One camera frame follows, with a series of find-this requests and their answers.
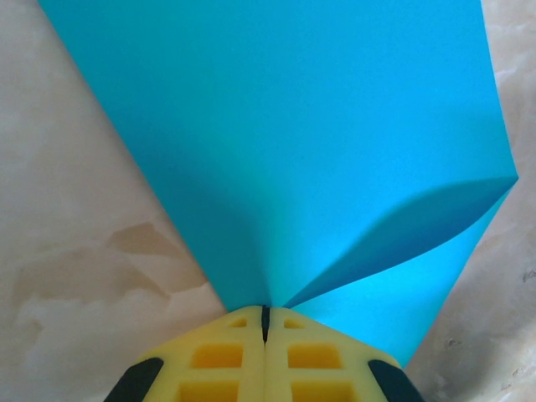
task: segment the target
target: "yellow plastic object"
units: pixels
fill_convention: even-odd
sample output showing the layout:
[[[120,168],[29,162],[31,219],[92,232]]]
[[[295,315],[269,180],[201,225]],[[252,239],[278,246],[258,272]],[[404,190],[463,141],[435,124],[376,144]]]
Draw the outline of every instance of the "yellow plastic object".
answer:
[[[162,369],[143,402],[257,402],[264,399],[262,307],[245,307],[164,343],[140,361]]]
[[[370,362],[399,371],[389,355],[301,314],[246,307],[146,353],[106,402],[422,401],[399,399],[402,372],[373,373]]]
[[[388,354],[339,331],[285,308],[271,309],[264,401],[386,402],[368,366],[374,359],[399,367]]]

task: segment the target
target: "beige marble countertop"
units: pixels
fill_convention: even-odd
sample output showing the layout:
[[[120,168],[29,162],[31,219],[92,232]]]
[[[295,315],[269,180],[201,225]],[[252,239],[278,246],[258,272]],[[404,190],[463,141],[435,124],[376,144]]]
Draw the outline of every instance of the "beige marble countertop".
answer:
[[[533,401],[536,1],[483,0],[520,180],[408,367],[428,401]],[[0,0],[0,401],[102,401],[224,313],[35,0]]]

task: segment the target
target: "stain on marble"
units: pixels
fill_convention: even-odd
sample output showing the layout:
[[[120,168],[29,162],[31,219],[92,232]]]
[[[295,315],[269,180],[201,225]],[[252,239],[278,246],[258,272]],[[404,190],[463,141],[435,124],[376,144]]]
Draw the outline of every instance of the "stain on marble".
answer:
[[[208,282],[199,266],[190,259],[171,259],[161,255],[126,255],[128,260],[167,293],[187,291]]]
[[[116,302],[129,291],[169,295],[127,258],[114,252],[80,247],[18,269],[13,304],[22,306],[32,297],[40,300],[94,300]]]
[[[525,272],[523,274],[523,283],[525,283],[526,281],[530,281],[533,278],[536,278],[536,271],[535,270],[530,270],[529,272]]]
[[[455,346],[460,346],[462,344],[461,341],[457,341],[455,339],[449,339],[448,342],[446,343],[446,346],[448,348],[454,348]]]
[[[115,231],[107,245],[131,254],[165,255],[172,258],[182,256],[181,250],[156,231],[152,222],[134,224]]]

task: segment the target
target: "blue sheet of paper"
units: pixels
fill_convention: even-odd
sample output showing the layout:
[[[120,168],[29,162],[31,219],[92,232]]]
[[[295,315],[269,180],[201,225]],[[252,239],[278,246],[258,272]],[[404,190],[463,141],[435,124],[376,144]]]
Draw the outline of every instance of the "blue sheet of paper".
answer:
[[[41,4],[229,309],[407,361],[517,178],[478,0]]]

